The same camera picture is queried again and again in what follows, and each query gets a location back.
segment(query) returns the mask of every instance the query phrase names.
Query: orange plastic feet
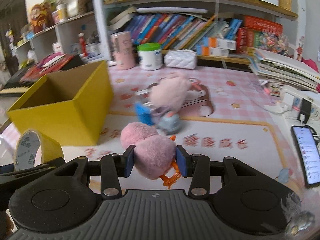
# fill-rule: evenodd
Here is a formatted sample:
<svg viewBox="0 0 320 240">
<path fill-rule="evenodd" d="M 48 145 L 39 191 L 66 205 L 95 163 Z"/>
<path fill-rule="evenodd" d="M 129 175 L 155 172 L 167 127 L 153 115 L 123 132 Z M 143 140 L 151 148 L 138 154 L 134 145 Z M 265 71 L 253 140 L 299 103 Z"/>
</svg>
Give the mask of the orange plastic feet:
<svg viewBox="0 0 320 240">
<path fill-rule="evenodd" d="M 180 177 L 181 173 L 179 171 L 179 167 L 176 163 L 176 161 L 172 161 L 171 166 L 175 169 L 175 174 L 171 176 L 171 178 L 168 178 L 166 175 L 161 175 L 160 179 L 163 180 L 163 186 L 168 187 L 168 189 L 171 188 L 171 185 L 174 184 Z"/>
</svg>

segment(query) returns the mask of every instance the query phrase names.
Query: tape roll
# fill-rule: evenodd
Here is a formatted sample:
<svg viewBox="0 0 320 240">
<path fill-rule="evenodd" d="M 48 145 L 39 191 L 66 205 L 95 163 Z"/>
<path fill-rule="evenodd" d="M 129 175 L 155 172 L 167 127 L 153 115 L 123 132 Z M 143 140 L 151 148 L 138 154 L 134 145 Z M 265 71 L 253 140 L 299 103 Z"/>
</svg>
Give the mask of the tape roll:
<svg viewBox="0 0 320 240">
<path fill-rule="evenodd" d="M 63 158 L 61 145 L 36 130 L 26 131 L 19 139 L 14 157 L 14 170 L 20 171 L 35 166 L 36 154 L 41 146 L 41 163 Z"/>
</svg>

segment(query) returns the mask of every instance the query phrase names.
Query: dark door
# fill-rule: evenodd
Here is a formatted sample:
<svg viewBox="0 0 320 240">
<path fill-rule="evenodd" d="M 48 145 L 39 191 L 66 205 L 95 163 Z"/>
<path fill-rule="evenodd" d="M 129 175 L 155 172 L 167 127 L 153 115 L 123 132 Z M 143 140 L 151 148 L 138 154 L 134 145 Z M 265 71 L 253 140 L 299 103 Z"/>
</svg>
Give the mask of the dark door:
<svg viewBox="0 0 320 240">
<path fill-rule="evenodd" d="M 10 42 L 5 33 L 11 26 L 15 38 L 20 40 L 20 30 L 27 23 L 25 0 L 0 0 L 0 42 L 11 75 L 17 72 L 19 63 L 11 54 Z"/>
</svg>

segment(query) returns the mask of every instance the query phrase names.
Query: white plastic jar with green lid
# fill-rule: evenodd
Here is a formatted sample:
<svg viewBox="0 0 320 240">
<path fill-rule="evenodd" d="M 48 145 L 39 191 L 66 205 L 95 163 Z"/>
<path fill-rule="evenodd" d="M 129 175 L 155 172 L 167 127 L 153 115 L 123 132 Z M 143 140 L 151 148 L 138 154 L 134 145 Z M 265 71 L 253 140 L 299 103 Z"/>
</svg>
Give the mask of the white plastic jar with green lid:
<svg viewBox="0 0 320 240">
<path fill-rule="evenodd" d="M 140 66 L 144 70 L 156 70 L 162 67 L 160 44 L 156 42 L 145 43 L 138 46 Z"/>
</svg>

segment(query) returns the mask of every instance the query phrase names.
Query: pink cup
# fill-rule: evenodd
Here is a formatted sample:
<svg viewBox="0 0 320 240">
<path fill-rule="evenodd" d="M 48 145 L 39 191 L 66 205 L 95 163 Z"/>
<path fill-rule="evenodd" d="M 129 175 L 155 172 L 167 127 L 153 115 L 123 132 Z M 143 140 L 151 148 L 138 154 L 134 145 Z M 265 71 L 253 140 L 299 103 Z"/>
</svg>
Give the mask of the pink cup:
<svg viewBox="0 0 320 240">
<path fill-rule="evenodd" d="M 111 35 L 114 48 L 113 56 L 118 69 L 126 70 L 133 68 L 136 64 L 132 54 L 132 43 L 130 32 L 120 32 Z"/>
</svg>

